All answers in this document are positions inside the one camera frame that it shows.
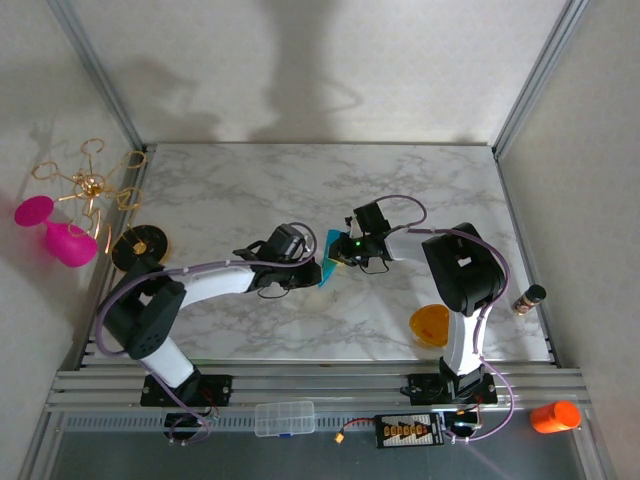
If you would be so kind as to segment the aluminium corner post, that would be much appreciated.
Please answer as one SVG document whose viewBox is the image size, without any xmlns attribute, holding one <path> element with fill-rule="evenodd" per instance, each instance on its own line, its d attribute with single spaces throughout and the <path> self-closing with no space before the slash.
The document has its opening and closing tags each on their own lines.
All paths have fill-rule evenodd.
<svg viewBox="0 0 640 480">
<path fill-rule="evenodd" d="M 590 0 L 565 0 L 560 14 L 531 68 L 494 143 L 492 152 L 496 162 L 507 153 L 522 128 L 536 100 L 549 80 Z"/>
<path fill-rule="evenodd" d="M 135 127 L 123 98 L 94 48 L 71 0 L 45 0 L 45 2 L 129 145 L 135 150 L 145 150 L 146 144 Z"/>
</svg>

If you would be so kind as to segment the orange cylindrical container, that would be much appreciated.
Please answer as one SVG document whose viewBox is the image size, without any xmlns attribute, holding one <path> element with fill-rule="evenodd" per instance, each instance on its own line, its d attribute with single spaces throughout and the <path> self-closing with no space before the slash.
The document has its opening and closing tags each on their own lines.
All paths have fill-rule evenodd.
<svg viewBox="0 0 640 480">
<path fill-rule="evenodd" d="M 534 409 L 530 423 L 541 434 L 552 434 L 578 428 L 582 422 L 578 407 L 566 400 L 553 402 Z"/>
</svg>

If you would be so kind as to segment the pink plastic goblet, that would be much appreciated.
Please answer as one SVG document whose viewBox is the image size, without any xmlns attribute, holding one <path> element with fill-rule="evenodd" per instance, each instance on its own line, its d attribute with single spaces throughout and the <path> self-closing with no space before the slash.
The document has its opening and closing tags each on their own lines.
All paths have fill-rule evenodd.
<svg viewBox="0 0 640 480">
<path fill-rule="evenodd" d="M 79 268 L 88 264 L 97 255 L 97 240 L 76 225 L 52 221 L 54 209 L 50 197 L 34 196 L 16 208 L 14 221 L 27 228 L 44 225 L 45 248 L 66 267 Z"/>
</svg>

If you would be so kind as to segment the aluminium table frame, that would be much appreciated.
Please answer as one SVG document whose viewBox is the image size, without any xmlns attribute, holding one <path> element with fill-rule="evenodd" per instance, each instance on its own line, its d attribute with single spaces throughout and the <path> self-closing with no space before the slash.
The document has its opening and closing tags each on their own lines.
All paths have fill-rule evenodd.
<svg viewBox="0 0 640 480">
<path fill-rule="evenodd" d="M 529 280 L 502 182 L 487 146 L 159 144 L 139 179 L 138 219 L 164 230 L 169 262 L 226 259 L 301 221 L 319 237 L 379 200 L 393 224 L 428 212 L 427 226 L 472 223 L 508 260 L 509 295 Z M 384 275 L 340 267 L 322 287 L 277 298 L 225 296 L 182 311 L 174 341 L 206 373 L 233 378 L 231 403 L 312 400 L 339 409 L 407 406 L 412 373 L 436 368 L 410 315 L 433 303 L 428 270 L 395 263 Z"/>
</svg>

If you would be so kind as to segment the small black controller box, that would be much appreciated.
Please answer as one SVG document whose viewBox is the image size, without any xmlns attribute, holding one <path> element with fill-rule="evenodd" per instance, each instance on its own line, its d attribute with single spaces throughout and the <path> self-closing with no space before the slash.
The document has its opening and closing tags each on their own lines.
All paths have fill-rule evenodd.
<svg viewBox="0 0 640 480">
<path fill-rule="evenodd" d="M 200 430 L 203 424 L 201 420 L 188 413 L 169 413 L 165 417 L 164 428 Z"/>
<path fill-rule="evenodd" d="M 482 426 L 480 414 L 477 409 L 445 412 L 444 422 L 446 429 L 458 436 L 471 436 Z"/>
</svg>

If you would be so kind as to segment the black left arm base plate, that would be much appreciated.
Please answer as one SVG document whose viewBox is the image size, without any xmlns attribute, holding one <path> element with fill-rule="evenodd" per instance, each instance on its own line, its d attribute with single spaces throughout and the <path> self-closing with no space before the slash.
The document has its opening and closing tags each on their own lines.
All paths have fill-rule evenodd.
<svg viewBox="0 0 640 480">
<path fill-rule="evenodd" d="M 196 371 L 171 392 L 189 407 L 226 407 L 232 394 L 230 375 L 208 375 Z M 144 407 L 174 407 L 177 403 L 152 376 L 145 377 L 140 403 Z"/>
</svg>

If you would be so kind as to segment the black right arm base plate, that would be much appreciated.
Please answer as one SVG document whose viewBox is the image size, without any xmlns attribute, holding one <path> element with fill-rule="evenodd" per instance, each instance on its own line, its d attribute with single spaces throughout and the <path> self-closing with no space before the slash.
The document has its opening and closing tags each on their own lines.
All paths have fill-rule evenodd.
<svg viewBox="0 0 640 480">
<path fill-rule="evenodd" d="M 411 374 L 407 384 L 400 388 L 400 393 L 409 398 L 412 406 L 498 404 L 495 382 L 488 373 L 479 384 L 457 396 L 451 394 L 437 374 Z"/>
</svg>

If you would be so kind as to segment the small bottle black cap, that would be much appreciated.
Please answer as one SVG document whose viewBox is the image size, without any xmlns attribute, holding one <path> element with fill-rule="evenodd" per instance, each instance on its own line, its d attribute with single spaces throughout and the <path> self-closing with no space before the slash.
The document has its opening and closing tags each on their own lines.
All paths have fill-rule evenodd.
<svg viewBox="0 0 640 480">
<path fill-rule="evenodd" d="M 541 285 L 533 284 L 515 300 L 512 304 L 512 310 L 517 315 L 526 315 L 546 297 L 545 288 Z"/>
</svg>

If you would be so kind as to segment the black charging board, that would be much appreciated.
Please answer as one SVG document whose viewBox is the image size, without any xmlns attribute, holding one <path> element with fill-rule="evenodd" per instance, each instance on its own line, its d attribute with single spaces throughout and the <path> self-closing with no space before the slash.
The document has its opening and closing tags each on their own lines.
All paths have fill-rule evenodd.
<svg viewBox="0 0 640 480">
<path fill-rule="evenodd" d="M 442 421 L 438 413 L 376 415 L 376 446 L 379 449 L 442 446 Z"/>
</svg>

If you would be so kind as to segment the clear plastic organizer box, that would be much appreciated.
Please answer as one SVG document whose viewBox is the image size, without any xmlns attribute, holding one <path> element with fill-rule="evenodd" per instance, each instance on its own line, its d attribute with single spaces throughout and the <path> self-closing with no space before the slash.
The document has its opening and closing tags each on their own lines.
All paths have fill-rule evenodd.
<svg viewBox="0 0 640 480">
<path fill-rule="evenodd" d="M 258 404 L 254 411 L 254 433 L 258 438 L 291 437 L 315 432 L 312 401 Z"/>
</svg>

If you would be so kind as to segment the orange translucent bowl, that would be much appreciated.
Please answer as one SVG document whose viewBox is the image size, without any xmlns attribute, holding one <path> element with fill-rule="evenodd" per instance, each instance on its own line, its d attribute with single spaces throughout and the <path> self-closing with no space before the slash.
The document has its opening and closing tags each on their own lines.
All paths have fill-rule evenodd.
<svg viewBox="0 0 640 480">
<path fill-rule="evenodd" d="M 444 348 L 449 339 L 450 311 L 442 304 L 431 304 L 415 311 L 409 319 L 414 341 L 424 348 Z"/>
</svg>

